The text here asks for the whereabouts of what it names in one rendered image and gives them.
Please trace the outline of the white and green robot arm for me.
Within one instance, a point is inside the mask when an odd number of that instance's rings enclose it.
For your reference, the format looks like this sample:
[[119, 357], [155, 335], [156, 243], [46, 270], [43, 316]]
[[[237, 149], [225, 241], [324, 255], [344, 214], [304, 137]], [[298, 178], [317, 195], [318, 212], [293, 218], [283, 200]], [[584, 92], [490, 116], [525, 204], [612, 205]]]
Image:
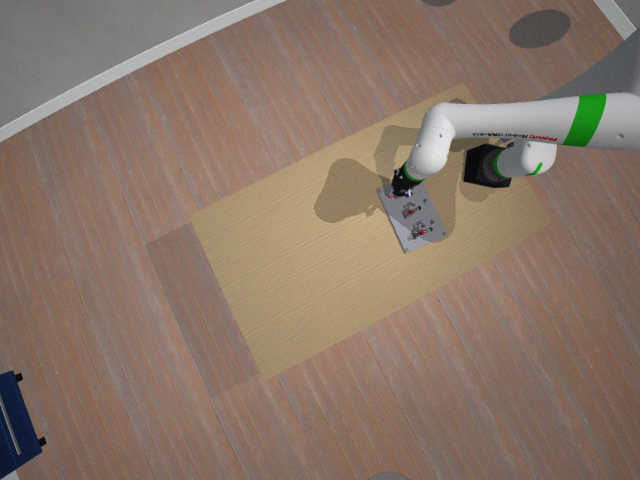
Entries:
[[515, 139], [483, 160], [484, 176], [495, 182], [546, 172], [556, 158], [555, 144], [640, 149], [640, 27], [581, 75], [535, 101], [432, 106], [400, 180], [417, 186], [439, 172], [456, 138]]

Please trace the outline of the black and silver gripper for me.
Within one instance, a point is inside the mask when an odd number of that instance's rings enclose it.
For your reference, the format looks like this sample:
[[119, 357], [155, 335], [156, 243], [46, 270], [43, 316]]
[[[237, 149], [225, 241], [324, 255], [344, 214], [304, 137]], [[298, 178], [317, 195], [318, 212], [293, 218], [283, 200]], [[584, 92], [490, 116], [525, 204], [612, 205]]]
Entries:
[[[399, 196], [405, 196], [405, 197], [412, 196], [412, 195], [413, 195], [413, 193], [410, 191], [410, 190], [412, 189], [412, 187], [411, 187], [411, 189], [409, 189], [410, 187], [408, 187], [408, 186], [404, 185], [404, 184], [400, 181], [400, 179], [399, 179], [399, 170], [400, 170], [400, 168], [398, 168], [398, 169], [394, 170], [394, 176], [393, 176], [393, 180], [392, 180], [392, 184], [391, 184], [391, 185], [392, 185], [392, 186], [394, 186], [394, 185], [395, 185], [395, 186], [393, 187], [393, 190], [391, 190], [391, 192], [390, 192], [388, 195], [389, 195], [389, 197], [392, 197], [392, 196], [394, 196], [394, 195], [396, 195], [397, 197], [399, 197]], [[397, 180], [397, 177], [398, 177], [398, 180]], [[396, 181], [397, 181], [397, 182], [396, 182]], [[396, 184], [395, 184], [395, 183], [396, 183]], [[400, 185], [400, 186], [399, 186], [399, 185]], [[399, 186], [399, 187], [398, 187], [398, 186]], [[398, 188], [397, 188], [397, 187], [398, 187]], [[396, 188], [397, 188], [397, 189], [396, 189]], [[396, 189], [396, 190], [395, 190], [395, 189]], [[406, 190], [406, 193], [405, 193], [405, 194], [400, 193], [400, 191], [401, 191], [401, 190], [403, 190], [403, 189], [404, 189], [404, 190]], [[394, 190], [395, 190], [395, 191], [394, 191]], [[392, 191], [393, 191], [393, 192], [392, 192]], [[397, 194], [397, 193], [400, 193], [400, 194]]]

